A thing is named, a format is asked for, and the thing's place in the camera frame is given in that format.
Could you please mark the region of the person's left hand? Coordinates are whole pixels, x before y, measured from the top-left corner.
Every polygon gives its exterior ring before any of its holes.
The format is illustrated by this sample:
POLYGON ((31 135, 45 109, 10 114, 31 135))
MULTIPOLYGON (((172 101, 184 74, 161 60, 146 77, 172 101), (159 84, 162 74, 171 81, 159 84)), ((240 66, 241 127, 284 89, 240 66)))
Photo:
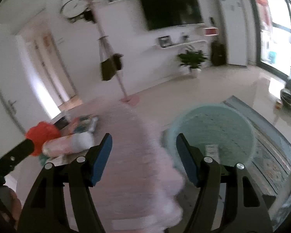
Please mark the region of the person's left hand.
POLYGON ((0 188, 0 199, 9 212, 9 214, 7 214, 6 212, 1 211, 1 215, 6 222, 17 229, 22 210, 22 205, 17 194, 8 186, 3 186, 0 188))

